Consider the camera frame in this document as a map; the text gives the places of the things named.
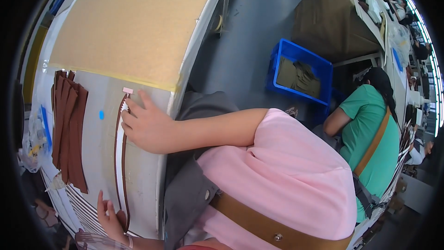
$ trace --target shoulder strap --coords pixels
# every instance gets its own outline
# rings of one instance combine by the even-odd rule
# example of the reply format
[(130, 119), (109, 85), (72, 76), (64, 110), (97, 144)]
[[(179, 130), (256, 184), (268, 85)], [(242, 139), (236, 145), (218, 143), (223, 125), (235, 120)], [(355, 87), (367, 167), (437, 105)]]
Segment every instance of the shoulder strap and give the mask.
[(361, 161), (359, 162), (358, 166), (356, 166), (356, 168), (353, 171), (353, 173), (355, 173), (357, 176), (359, 176), (363, 172), (364, 168), (369, 163), (370, 158), (375, 153), (376, 148), (378, 147), (379, 142), (381, 141), (381, 138), (384, 135), (385, 129), (387, 128), (387, 123), (389, 122), (390, 115), (391, 115), (390, 109), (389, 109), (389, 107), (387, 107), (387, 112), (385, 113), (384, 119), (382, 119), (382, 123), (379, 126), (379, 129), (376, 132), (376, 135), (373, 138), (372, 143), (370, 144), (369, 148), (365, 152), (365, 154), (362, 157)]
[(215, 195), (210, 205), (253, 235), (282, 250), (345, 250), (353, 236), (334, 241), (304, 234), (266, 217), (224, 192)]

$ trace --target cardboard sheet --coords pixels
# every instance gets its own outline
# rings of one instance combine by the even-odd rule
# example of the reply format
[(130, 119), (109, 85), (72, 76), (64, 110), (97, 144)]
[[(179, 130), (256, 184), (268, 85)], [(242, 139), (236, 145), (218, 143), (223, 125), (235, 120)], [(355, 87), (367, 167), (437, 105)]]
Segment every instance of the cardboard sheet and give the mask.
[(207, 0), (77, 0), (50, 66), (174, 91), (186, 47)]
[(378, 52), (379, 29), (362, 12), (356, 0), (302, 0), (291, 40), (332, 63)]

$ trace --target gray apron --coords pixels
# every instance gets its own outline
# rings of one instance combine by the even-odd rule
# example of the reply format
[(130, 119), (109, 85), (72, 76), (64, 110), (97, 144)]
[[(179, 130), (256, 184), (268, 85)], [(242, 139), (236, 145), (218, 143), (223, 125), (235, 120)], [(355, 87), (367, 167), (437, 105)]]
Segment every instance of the gray apron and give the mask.
[[(203, 95), (186, 92), (178, 121), (214, 117), (238, 111), (224, 92)], [(209, 148), (201, 148), (168, 155), (165, 176), (165, 246), (164, 250), (180, 247), (180, 240), (207, 208), (219, 187), (203, 175), (197, 164)]]

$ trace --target blue plastic bin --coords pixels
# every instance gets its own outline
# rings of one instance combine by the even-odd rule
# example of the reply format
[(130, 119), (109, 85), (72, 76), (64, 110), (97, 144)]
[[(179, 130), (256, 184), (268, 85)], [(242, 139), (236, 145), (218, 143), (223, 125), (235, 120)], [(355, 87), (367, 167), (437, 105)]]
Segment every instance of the blue plastic bin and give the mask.
[[(293, 62), (299, 60), (312, 67), (314, 75), (316, 75), (321, 82), (319, 99), (276, 83), (276, 78), (278, 77), (279, 71), (279, 60), (281, 56), (290, 59)], [(330, 97), (332, 93), (332, 80), (332, 64), (324, 58), (298, 46), (295, 43), (292, 43), (286, 39), (281, 39), (271, 51), (270, 65), (268, 75), (265, 80), (265, 87), (271, 91), (315, 104), (314, 120), (318, 123), (322, 123), (327, 118), (329, 112)]]

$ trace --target clear plastic bag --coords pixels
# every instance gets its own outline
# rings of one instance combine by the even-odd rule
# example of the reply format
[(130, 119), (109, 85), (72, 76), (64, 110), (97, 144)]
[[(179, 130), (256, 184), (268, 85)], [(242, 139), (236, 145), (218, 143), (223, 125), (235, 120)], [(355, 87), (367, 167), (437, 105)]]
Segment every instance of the clear plastic bag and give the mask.
[(408, 55), (410, 53), (410, 32), (401, 24), (389, 22), (388, 40), (392, 48), (398, 53), (399, 62), (403, 68), (410, 63)]
[(29, 131), (23, 135), (22, 148), (18, 153), (21, 165), (31, 173), (36, 173), (51, 155), (52, 143), (43, 112), (46, 113), (46, 110), (42, 107), (31, 110)]

